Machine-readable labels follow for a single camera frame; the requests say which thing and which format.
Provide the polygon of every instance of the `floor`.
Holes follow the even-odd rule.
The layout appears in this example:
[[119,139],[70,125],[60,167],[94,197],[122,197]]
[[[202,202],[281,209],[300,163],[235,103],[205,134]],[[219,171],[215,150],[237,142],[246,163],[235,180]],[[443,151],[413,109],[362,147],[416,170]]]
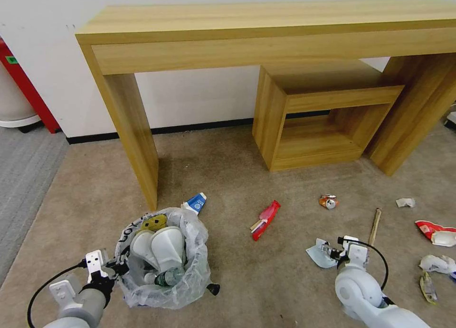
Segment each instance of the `floor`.
[[0,127],[0,285],[68,149],[62,132]]
[[[363,327],[346,316],[334,294],[335,269],[319,269],[305,249],[315,238],[333,244],[340,235],[367,240],[375,208],[383,208],[376,246],[389,262],[385,293],[433,328],[456,326],[455,284],[432,278],[440,303],[425,302],[418,287],[419,260],[426,254],[456,258],[454,248],[433,246],[415,227],[417,219],[456,225],[456,134],[436,127],[389,178],[369,160],[269,173],[251,127],[214,129],[155,137],[160,156],[159,208],[179,206],[203,191],[200,219],[209,230],[212,280],[217,297],[173,311],[129,309],[116,287],[100,327]],[[322,193],[337,194],[340,206],[318,205]],[[414,197],[415,208],[397,208]],[[250,227],[273,199],[282,207],[259,241]],[[26,325],[35,289],[84,254],[107,247],[113,253],[121,230],[146,211],[145,201],[119,141],[72,145],[43,201],[3,287],[0,327]],[[381,281],[373,255],[369,272]],[[84,270],[77,273],[84,279]],[[42,292],[33,310],[37,327],[56,318],[57,305]]]

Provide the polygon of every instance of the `crushed can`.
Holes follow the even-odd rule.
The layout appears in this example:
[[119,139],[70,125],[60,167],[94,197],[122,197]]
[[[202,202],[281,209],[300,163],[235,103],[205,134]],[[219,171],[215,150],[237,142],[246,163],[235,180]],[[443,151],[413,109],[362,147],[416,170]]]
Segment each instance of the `crushed can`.
[[333,194],[321,195],[320,199],[319,199],[319,203],[326,209],[334,209],[339,205],[337,196],[333,195]]

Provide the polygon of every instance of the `green sticker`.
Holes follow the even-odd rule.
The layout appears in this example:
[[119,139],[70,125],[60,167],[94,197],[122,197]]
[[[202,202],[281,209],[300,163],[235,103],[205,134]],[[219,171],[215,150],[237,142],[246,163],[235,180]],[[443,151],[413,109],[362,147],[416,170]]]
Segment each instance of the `green sticker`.
[[19,62],[14,56],[5,56],[10,65],[17,65]]

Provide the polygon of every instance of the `plastic bag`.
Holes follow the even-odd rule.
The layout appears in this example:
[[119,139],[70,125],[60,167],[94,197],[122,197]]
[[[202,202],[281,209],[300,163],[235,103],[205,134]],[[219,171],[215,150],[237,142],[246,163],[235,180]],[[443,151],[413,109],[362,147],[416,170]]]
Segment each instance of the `plastic bag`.
[[197,215],[187,209],[166,208],[158,212],[147,213],[132,222],[121,234],[115,247],[115,257],[119,260],[130,246],[135,232],[139,230],[144,220],[153,216],[165,214],[168,218],[167,226],[177,226],[182,231],[186,243],[187,263],[184,265],[185,274],[181,281],[172,288],[163,288],[144,282],[145,262],[133,255],[129,255],[126,263],[130,271],[119,277],[124,300],[127,305],[161,307],[180,309],[203,296],[210,282],[210,269],[208,264],[208,249],[206,241],[208,231]]

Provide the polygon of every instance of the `wooden console table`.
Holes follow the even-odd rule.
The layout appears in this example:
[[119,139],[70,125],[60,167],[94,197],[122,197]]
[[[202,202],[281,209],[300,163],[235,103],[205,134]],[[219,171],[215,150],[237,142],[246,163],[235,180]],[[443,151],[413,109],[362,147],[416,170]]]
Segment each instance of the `wooden console table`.
[[151,210],[158,157],[134,73],[392,56],[383,77],[405,87],[367,149],[387,175],[456,98],[456,3],[442,0],[115,6],[76,38]]

